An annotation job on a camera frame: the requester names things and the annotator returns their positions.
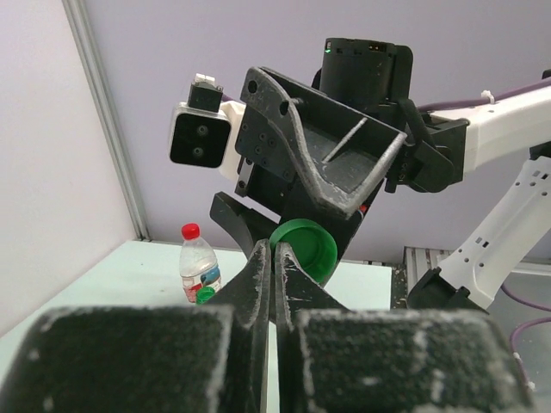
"camera lens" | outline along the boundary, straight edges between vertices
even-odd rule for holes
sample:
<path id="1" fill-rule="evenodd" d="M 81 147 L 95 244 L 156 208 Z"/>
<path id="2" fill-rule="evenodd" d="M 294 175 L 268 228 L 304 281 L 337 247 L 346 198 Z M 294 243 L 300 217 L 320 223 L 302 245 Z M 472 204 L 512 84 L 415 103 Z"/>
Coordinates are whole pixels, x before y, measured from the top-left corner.
<path id="1" fill-rule="evenodd" d="M 204 125 L 201 125 L 197 128 L 197 134 L 199 136 L 207 136 L 208 135 L 208 128 Z"/>
<path id="2" fill-rule="evenodd" d="M 194 148 L 193 150 L 194 157 L 202 157 L 204 153 L 205 151 L 203 150 L 203 148 Z"/>

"green bottle cap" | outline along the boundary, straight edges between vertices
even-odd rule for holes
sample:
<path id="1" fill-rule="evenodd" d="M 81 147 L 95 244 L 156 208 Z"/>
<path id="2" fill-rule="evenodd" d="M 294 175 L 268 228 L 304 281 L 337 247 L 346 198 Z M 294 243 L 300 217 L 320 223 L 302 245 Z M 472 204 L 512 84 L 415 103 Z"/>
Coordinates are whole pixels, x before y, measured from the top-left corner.
<path id="1" fill-rule="evenodd" d="M 216 292 L 212 287 L 203 287 L 197 292 L 197 304 L 207 302 Z"/>
<path id="2" fill-rule="evenodd" d="M 310 219 L 291 219 L 278 226 L 269 238 L 272 250 L 277 243 L 289 243 L 302 269 L 319 283 L 337 264 L 335 239 Z"/>

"black plastic mount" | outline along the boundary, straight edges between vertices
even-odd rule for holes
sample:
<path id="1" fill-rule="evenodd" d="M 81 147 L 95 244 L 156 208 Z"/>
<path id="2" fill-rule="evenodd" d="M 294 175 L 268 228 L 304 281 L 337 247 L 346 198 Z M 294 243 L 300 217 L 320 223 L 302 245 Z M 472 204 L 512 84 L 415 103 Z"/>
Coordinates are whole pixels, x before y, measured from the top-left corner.
<path id="1" fill-rule="evenodd" d="M 349 39 L 325 42 L 312 87 L 251 68 L 241 93 L 236 193 L 280 219 L 226 194 L 215 195 L 211 218 L 245 254 L 277 225 L 310 219 L 335 238 L 340 259 L 385 177 L 387 192 L 401 184 L 434 193 L 459 182 L 467 122 L 419 113 L 408 99 L 411 74 L 408 47 Z"/>
<path id="2" fill-rule="evenodd" d="M 268 171 L 286 155 L 294 169 L 289 172 L 329 215 L 352 216 L 406 141 L 400 130 L 267 68 L 248 71 L 241 99 L 247 106 L 237 152 Z M 271 153 L 260 145 L 264 136 L 268 146 L 285 151 L 265 156 Z"/>
<path id="3" fill-rule="evenodd" d="M 536 160 L 539 157 L 551 157 L 551 142 L 530 148 L 530 159 Z"/>
<path id="4" fill-rule="evenodd" d="M 468 299 L 470 292 L 462 287 L 455 289 L 440 276 L 440 268 L 433 268 L 413 286 L 407 297 L 407 307 L 412 309 L 470 309 L 486 312 Z"/>
<path id="5" fill-rule="evenodd" d="M 193 82 L 189 88 L 188 106 L 218 113 L 222 102 L 222 88 L 208 82 Z"/>

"purple cable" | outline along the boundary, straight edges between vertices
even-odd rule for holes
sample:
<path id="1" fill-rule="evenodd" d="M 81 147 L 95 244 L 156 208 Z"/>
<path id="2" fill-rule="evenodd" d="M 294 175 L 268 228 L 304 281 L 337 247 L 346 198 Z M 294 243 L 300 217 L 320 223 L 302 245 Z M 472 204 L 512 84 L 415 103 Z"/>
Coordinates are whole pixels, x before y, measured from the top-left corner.
<path id="1" fill-rule="evenodd" d="M 541 305 L 537 303 L 532 303 L 528 301 L 527 299 L 522 299 L 515 295 L 506 285 L 505 283 L 501 286 L 501 291 L 504 292 L 505 295 L 507 295 L 509 298 L 515 300 L 517 303 L 520 303 L 522 305 L 526 305 L 531 308 L 536 308 L 537 310 L 542 311 L 549 311 L 551 312 L 551 307 L 546 305 Z M 518 365 L 520 366 L 521 371 L 523 372 L 524 381 L 526 385 L 534 390 L 535 385 L 533 382 L 529 379 L 528 372 L 526 371 L 526 368 L 524 368 L 523 360 L 520 358 L 520 355 L 517 351 L 517 339 L 518 337 L 528 328 L 533 327 L 538 324 L 544 324 L 544 323 L 551 323 L 551 317 L 545 317 L 545 318 L 537 318 L 536 320 L 527 321 L 526 323 L 522 323 L 518 325 L 511 335 L 509 336 L 509 344 L 511 345 L 511 349 L 513 350 L 513 354 L 515 354 Z"/>
<path id="2" fill-rule="evenodd" d="M 523 86 L 522 88 L 510 90 L 508 92 L 502 93 L 501 95 L 496 95 L 494 96 L 494 99 L 495 99 L 495 102 L 498 102 L 498 101 L 507 99 L 509 97 L 518 96 L 518 95 L 521 95 L 522 93 L 528 93 L 538 89 L 543 89 L 548 86 L 551 86 L 551 77 L 541 80 L 538 83 L 532 83 L 532 84 L 529 84 L 528 86 Z M 489 103 L 488 98 L 481 97 L 478 99 L 467 99 L 465 101 L 429 103 L 428 105 L 419 106 L 418 110 L 419 112 L 431 112 L 434 110 L 461 109 L 461 108 L 469 108 L 471 106 L 486 105 L 487 103 Z"/>
<path id="3" fill-rule="evenodd" d="M 528 372 L 526 371 L 526 368 L 524 368 L 523 360 L 521 359 L 520 355 L 517 351 L 517 339 L 518 336 L 520 336 L 526 329 L 530 327 L 534 327 L 538 324 L 544 324 L 544 323 L 551 323 L 551 317 L 545 317 L 545 318 L 537 318 L 536 320 L 527 321 L 526 323 L 520 324 L 518 327 L 516 327 L 511 335 L 509 336 L 509 344 L 511 345 L 511 349 L 513 350 L 513 354 L 515 354 L 515 358 L 517 359 L 518 365 L 520 366 L 521 371 L 523 372 L 524 376 L 524 382 L 526 385 L 531 389 L 535 389 L 535 385 L 533 384 L 532 380 L 530 380 Z"/>
<path id="4" fill-rule="evenodd" d="M 501 286 L 501 291 L 505 293 L 510 299 L 514 299 L 517 303 L 527 305 L 528 307 L 536 308 L 537 310 L 542 311 L 551 311 L 551 307 L 548 307 L 546 305 L 536 304 L 532 303 L 526 299 L 521 299 L 517 295 L 515 295 L 508 286 L 505 285 L 505 283 Z"/>

